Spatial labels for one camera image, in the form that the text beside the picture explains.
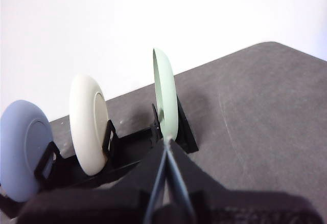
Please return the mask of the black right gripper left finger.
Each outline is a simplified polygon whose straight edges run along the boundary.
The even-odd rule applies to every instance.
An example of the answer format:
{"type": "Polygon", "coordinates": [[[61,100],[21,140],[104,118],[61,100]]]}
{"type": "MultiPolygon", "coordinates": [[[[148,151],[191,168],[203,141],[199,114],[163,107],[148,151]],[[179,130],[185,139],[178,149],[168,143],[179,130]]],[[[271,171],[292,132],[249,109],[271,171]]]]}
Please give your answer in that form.
{"type": "Polygon", "coordinates": [[[164,163],[165,148],[160,141],[112,187],[39,194],[23,207],[17,223],[155,223],[164,163]]]}

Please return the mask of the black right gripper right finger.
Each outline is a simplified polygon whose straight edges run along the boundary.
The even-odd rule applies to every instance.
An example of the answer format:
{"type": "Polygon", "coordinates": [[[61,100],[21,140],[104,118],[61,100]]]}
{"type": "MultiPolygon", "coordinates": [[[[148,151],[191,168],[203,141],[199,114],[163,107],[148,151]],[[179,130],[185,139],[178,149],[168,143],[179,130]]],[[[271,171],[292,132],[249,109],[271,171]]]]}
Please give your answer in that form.
{"type": "Polygon", "coordinates": [[[228,189],[197,166],[176,142],[170,142],[170,150],[198,223],[320,222],[319,213],[302,196],[228,189]]]}

